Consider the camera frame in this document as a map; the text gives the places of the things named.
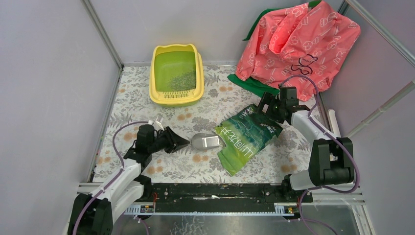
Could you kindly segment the green litter bag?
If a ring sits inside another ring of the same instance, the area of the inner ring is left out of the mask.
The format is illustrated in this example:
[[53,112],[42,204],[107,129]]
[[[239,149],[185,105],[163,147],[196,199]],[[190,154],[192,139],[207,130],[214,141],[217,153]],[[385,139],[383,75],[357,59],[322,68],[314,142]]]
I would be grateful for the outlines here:
[[217,154],[220,163],[230,176],[234,176],[270,141],[278,137],[282,130],[277,122],[259,111],[256,105],[246,106],[214,129],[225,144]]

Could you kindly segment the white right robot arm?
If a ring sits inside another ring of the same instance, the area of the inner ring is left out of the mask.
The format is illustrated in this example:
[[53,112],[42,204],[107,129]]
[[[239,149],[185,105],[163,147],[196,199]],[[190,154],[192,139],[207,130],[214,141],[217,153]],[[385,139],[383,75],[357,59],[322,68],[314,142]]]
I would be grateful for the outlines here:
[[282,133],[286,122],[310,143],[311,156],[307,170],[284,177],[285,191],[333,189],[345,183],[357,186],[359,173],[352,141],[330,132],[311,113],[310,108],[300,104],[295,87],[281,87],[279,94],[265,93],[258,105],[249,105],[220,123],[213,134],[199,133],[185,140],[170,132],[170,137],[175,150],[187,145],[207,150],[224,144],[218,154],[220,162],[229,174],[235,174]]

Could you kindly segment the silver metal scoop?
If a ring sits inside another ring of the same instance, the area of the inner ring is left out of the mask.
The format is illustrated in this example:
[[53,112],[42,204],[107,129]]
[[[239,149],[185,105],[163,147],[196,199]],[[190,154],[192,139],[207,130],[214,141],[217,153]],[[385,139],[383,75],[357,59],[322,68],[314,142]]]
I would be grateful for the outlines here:
[[220,147],[221,140],[217,134],[197,133],[190,139],[190,146],[198,151],[210,150]]

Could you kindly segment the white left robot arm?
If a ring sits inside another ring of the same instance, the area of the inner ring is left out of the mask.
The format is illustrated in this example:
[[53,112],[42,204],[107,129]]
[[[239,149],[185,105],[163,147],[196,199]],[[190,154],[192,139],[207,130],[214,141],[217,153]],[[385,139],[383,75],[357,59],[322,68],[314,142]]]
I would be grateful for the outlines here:
[[178,149],[170,127],[156,130],[151,122],[139,121],[136,139],[124,156],[116,151],[121,166],[105,182],[74,200],[67,233],[69,235],[110,235],[114,224],[136,200],[153,196],[151,179],[142,171],[159,151]]

